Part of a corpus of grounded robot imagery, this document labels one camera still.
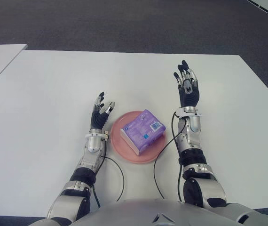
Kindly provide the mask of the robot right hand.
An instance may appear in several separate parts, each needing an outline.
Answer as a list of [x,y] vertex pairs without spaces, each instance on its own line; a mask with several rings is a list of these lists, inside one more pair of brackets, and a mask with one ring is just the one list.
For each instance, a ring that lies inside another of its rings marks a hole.
[[173,75],[177,80],[181,107],[196,107],[200,97],[197,77],[185,60],[177,67],[180,75],[177,72]]

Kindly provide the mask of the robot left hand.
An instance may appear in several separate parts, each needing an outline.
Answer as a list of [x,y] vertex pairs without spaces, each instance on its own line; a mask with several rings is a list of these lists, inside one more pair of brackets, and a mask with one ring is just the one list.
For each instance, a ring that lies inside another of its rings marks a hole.
[[91,115],[91,124],[90,129],[99,129],[102,130],[110,113],[115,107],[115,102],[111,102],[104,112],[101,112],[101,109],[104,106],[102,101],[104,100],[104,92],[100,93],[97,99],[94,102],[93,111]]

